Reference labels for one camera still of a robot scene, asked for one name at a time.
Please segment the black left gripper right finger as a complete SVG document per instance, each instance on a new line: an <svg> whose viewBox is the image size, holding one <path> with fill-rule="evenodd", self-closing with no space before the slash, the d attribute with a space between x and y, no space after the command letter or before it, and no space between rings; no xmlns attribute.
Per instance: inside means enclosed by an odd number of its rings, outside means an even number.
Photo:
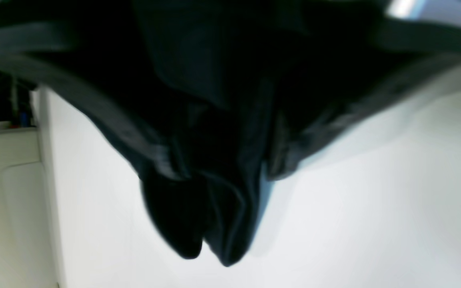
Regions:
<svg viewBox="0 0 461 288"><path fill-rule="evenodd" d="M458 27L383 20L348 39L332 33L280 78L267 179L289 177L359 122L460 65Z"/></svg>

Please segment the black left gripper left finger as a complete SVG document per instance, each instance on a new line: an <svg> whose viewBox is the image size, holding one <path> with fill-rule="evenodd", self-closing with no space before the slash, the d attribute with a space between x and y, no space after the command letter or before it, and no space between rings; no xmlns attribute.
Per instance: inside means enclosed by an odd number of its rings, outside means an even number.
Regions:
<svg viewBox="0 0 461 288"><path fill-rule="evenodd" d="M139 175L155 170L189 179L173 136L178 100L148 75L141 53L112 55L93 47L71 22L0 27L0 71L51 88L86 115Z"/></svg>

